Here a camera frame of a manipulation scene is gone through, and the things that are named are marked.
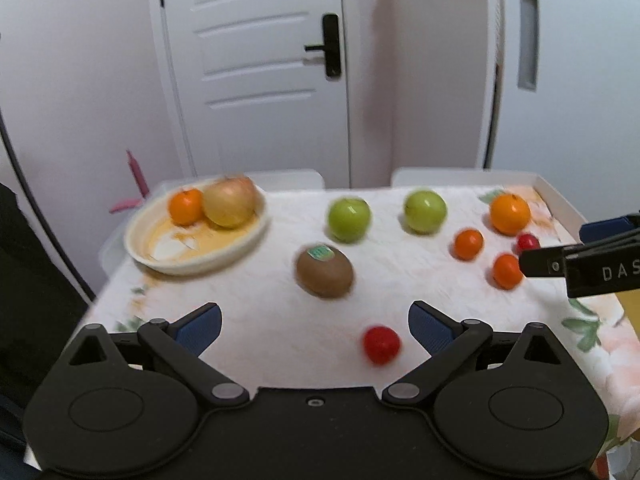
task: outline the orange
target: orange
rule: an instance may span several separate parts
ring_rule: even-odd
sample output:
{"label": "orange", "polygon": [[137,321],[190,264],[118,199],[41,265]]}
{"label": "orange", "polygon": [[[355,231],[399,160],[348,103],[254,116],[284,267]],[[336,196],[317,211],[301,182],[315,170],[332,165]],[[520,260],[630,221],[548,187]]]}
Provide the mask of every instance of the orange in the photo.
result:
{"label": "orange", "polygon": [[204,218],[202,192],[199,189],[183,189],[169,200],[169,216],[174,224],[187,226]]}
{"label": "orange", "polygon": [[473,260],[482,251],[484,238],[477,229],[460,231],[453,243],[453,251],[460,260]]}
{"label": "orange", "polygon": [[495,259],[494,280],[502,288],[511,290],[522,281],[523,277],[518,259],[513,254],[501,254]]}
{"label": "orange", "polygon": [[489,208],[491,223],[503,235],[515,236],[531,220],[531,209],[522,197],[505,193],[498,195]]}

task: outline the green apple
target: green apple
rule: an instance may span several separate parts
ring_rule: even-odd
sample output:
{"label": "green apple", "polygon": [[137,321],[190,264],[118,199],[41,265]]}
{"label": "green apple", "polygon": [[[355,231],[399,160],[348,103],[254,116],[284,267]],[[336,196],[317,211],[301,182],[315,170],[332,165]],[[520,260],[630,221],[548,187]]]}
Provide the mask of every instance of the green apple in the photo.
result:
{"label": "green apple", "polygon": [[406,224],[417,233],[436,232],[446,217],[447,204],[434,191],[415,191],[404,201]]}
{"label": "green apple", "polygon": [[369,228],[371,209],[361,198],[341,198],[331,204],[326,221],[337,240],[355,242]]}

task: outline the table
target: table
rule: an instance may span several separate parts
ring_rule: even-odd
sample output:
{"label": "table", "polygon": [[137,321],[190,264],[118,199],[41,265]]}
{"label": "table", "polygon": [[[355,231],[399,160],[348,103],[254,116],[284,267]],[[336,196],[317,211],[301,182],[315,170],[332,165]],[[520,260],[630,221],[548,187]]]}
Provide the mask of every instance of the table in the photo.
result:
{"label": "table", "polygon": [[[614,295],[569,302],[564,280],[525,280],[508,292],[492,285],[486,272],[513,243],[486,225],[488,206],[479,198],[494,188],[434,187],[449,205],[449,217],[437,235],[426,237],[400,225],[406,188],[268,193],[273,219],[253,253],[220,272],[194,278],[155,274],[128,258],[84,322],[132,330],[153,317],[173,321],[214,301],[223,313],[222,334],[201,358],[254,394],[260,386],[363,385],[380,393],[429,357],[408,330],[407,311],[414,300],[453,319],[482,319],[497,331],[519,332],[527,322],[542,321],[606,404],[611,443],[626,438],[640,428],[640,366],[635,364],[640,363],[640,343],[620,303]],[[372,226],[361,242],[338,245],[356,272],[350,295],[322,300],[296,284],[293,261],[304,245],[333,243],[324,231],[326,210],[344,195],[369,203]],[[450,255],[449,243],[470,226],[483,232],[486,246],[475,262],[459,262]],[[564,236],[551,218],[531,230],[543,246],[558,244]],[[393,328],[402,339],[402,353],[386,367],[373,367],[360,347],[362,333],[373,324]],[[580,349],[590,326],[597,327],[597,335]]]}

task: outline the kiwi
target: kiwi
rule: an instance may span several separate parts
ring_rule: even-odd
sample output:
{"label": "kiwi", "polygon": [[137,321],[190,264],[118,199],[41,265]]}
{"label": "kiwi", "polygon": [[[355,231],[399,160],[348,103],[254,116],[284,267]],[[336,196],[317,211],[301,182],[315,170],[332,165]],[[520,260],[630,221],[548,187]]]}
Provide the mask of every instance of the kiwi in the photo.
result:
{"label": "kiwi", "polygon": [[335,247],[316,244],[298,255],[296,277],[303,288],[321,298],[340,298],[353,285],[353,266]]}

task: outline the fruit label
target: fruit label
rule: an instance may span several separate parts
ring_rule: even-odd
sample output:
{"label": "fruit label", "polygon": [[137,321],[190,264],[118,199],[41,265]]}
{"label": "fruit label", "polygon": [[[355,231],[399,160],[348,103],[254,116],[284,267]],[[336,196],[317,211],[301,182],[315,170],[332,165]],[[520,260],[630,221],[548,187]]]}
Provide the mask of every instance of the fruit label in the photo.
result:
{"label": "fruit label", "polygon": [[306,253],[313,259],[321,262],[328,262],[335,256],[334,252],[326,245],[316,245],[315,247],[310,248]]}

